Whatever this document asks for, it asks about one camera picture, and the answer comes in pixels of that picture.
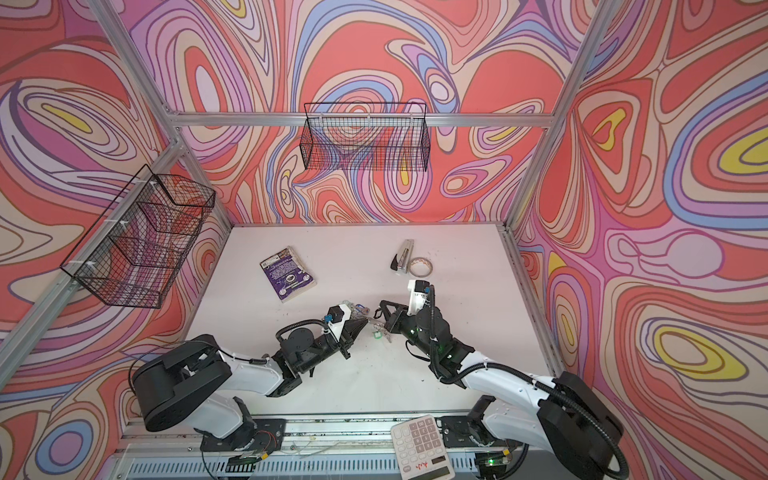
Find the large keyring with coloured keys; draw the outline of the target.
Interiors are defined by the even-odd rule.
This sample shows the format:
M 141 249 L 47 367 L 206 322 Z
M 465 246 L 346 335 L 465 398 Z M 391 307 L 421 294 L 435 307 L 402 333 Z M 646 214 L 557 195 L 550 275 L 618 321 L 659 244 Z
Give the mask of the large keyring with coloured keys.
M 366 326 L 369 326 L 375 339 L 386 339 L 389 343 L 392 342 L 391 333 L 385 329 L 383 314 L 380 311 L 373 312 L 362 304 L 347 300 L 343 304 L 350 309 L 350 319 L 346 325 L 351 334 L 357 336 Z

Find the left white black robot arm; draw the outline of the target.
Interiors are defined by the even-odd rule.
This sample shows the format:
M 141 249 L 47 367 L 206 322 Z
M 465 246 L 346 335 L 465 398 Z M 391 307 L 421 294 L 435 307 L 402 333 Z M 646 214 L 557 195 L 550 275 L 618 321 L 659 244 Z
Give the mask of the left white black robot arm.
M 160 432 L 186 424 L 215 438 L 227 437 L 248 426 L 251 414 L 242 399 L 226 397 L 226 392 L 285 396 L 325 360 L 348 359 L 367 324 L 366 317 L 334 306 L 320 320 L 278 330 L 278 351 L 260 358 L 227 353 L 209 334 L 188 340 L 130 375 L 144 426 Z

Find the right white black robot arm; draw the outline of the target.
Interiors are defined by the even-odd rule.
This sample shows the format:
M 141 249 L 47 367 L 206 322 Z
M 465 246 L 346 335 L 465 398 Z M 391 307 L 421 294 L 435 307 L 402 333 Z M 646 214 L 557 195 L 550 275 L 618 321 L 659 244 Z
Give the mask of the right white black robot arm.
M 548 451 L 579 479 L 628 478 L 619 446 L 624 427 L 578 376 L 534 375 L 493 361 L 454 337 L 431 304 L 414 309 L 383 300 L 375 316 L 422 352 L 441 384 L 480 393 L 459 436 Z

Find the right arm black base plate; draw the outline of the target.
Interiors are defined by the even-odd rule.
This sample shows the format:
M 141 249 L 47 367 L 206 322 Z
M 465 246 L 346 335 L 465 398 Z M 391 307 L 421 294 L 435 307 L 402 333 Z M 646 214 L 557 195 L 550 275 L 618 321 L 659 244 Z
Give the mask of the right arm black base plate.
M 512 450 L 522 446 L 515 440 L 494 437 L 479 421 L 467 415 L 447 415 L 436 418 L 436 423 L 443 442 L 449 448 L 492 449 L 510 447 Z

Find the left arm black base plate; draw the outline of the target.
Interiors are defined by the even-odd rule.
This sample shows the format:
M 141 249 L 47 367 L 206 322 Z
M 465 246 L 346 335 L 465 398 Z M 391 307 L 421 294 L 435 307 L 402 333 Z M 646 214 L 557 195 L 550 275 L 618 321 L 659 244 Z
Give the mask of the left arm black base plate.
M 229 436 L 219 439 L 204 434 L 200 450 L 208 452 L 265 452 L 282 448 L 287 421 L 282 418 L 257 418 L 253 424 L 244 424 Z

